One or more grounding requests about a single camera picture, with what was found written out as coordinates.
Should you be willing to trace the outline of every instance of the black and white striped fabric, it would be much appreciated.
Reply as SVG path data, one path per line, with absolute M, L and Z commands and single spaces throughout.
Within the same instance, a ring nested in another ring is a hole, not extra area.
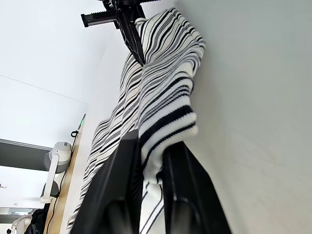
M 68 221 L 68 232 L 93 176 L 116 149 L 122 136 L 138 128 L 145 166 L 140 234 L 151 233 L 152 229 L 165 233 L 163 218 L 159 218 L 163 211 L 163 193 L 157 173 L 161 170 L 164 149 L 197 133 L 190 94 L 205 43 L 175 8 L 151 19 L 137 19 L 136 28 L 146 64 L 142 67 L 132 55 L 126 59 L 117 107 L 96 129 L 80 201 Z

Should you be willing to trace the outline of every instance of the black stripe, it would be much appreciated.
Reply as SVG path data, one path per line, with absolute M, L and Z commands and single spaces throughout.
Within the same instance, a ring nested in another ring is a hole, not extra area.
M 160 143 L 164 142 L 165 140 L 169 139 L 170 137 L 174 136 L 175 134 L 178 134 L 178 133 L 180 133 L 180 132 L 183 132 L 183 131 L 185 131 L 185 130 L 187 130 L 187 129 L 190 129 L 190 128 L 194 127 L 194 126 L 195 126 L 195 122 L 194 122 L 194 123 L 191 123 L 191 124 L 189 124 L 189 125 L 187 125 L 187 126 L 185 126 L 185 127 L 183 127 L 183 128 L 180 128 L 180 129 L 178 129 L 178 130 L 176 130 L 176 131 L 174 131 L 174 132 L 168 134 L 167 136 L 163 137 L 162 139 L 160 139 L 160 140 L 159 140 L 155 145 L 153 145 L 153 146 L 150 148 L 150 150 L 148 151 L 148 154 L 147 154 L 146 159 L 145 159 L 145 161 L 144 161 L 144 163 L 143 163 L 143 165 L 142 165 L 142 168 L 145 169 L 146 164 L 147 164 L 147 161 L 148 161 L 148 159 L 149 159 L 149 157 L 150 157 L 152 151 L 153 151 Z
M 193 111 L 190 106 L 184 105 L 167 114 L 166 116 L 160 118 L 160 120 L 154 123 L 148 130 L 145 131 L 145 133 L 141 135 L 140 145 L 143 146 L 148 141 L 148 139 L 162 127 L 166 126 L 171 122 L 174 122 L 177 118 L 180 118 L 192 112 Z
M 148 232 L 150 231 L 150 229 L 152 228 L 153 224 L 155 223 L 156 219 L 158 218 L 158 216 L 160 215 L 160 213 L 162 212 L 162 210 L 164 209 L 164 206 L 161 207 L 161 209 L 159 210 L 159 212 L 157 213 L 157 215 L 155 216 L 155 218 L 153 219 L 149 229 L 147 230 L 146 234 L 148 234 Z
M 159 201 L 159 202 L 157 203 L 157 205 L 154 207 L 154 209 L 153 209 L 153 211 L 151 212 L 150 216 L 149 216 L 149 217 L 148 217 L 148 219 L 146 220 L 146 222 L 145 222 L 145 224 L 144 224 L 144 226 L 143 226 L 142 230 L 140 231 L 140 234 L 142 233 L 142 231 L 144 230 L 144 228 L 145 228 L 145 226 L 147 225 L 148 221 L 149 221 L 149 220 L 150 220 L 150 218 L 152 217 L 152 215 L 153 215 L 154 211 L 157 209 L 157 207 L 159 206 L 159 204 L 160 204 L 160 203 L 161 203 L 161 201 L 162 201 L 162 195 L 163 195 L 163 192 L 162 192 L 162 187 L 161 187 L 161 185 L 159 185 L 159 187 L 160 187 L 160 190 L 161 190 L 160 201 Z

